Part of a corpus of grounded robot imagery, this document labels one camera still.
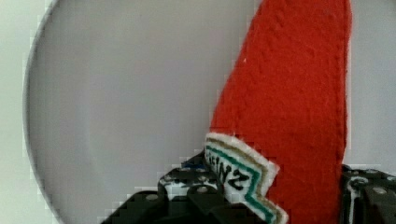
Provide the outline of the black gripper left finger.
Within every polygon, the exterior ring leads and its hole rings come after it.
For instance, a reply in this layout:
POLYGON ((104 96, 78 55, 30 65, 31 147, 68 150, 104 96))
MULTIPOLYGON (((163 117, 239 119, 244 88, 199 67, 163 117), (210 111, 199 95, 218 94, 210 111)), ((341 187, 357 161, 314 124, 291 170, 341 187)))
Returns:
POLYGON ((156 190, 135 193, 101 224, 267 224, 242 203, 225 198, 200 153, 160 178, 156 190))

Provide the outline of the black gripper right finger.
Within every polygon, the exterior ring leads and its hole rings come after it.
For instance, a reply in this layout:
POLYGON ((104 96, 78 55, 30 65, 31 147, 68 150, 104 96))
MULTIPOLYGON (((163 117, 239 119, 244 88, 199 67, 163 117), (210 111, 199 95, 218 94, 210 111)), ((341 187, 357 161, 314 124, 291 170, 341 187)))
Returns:
POLYGON ((342 168, 339 224, 396 224, 396 177, 375 169, 342 168))

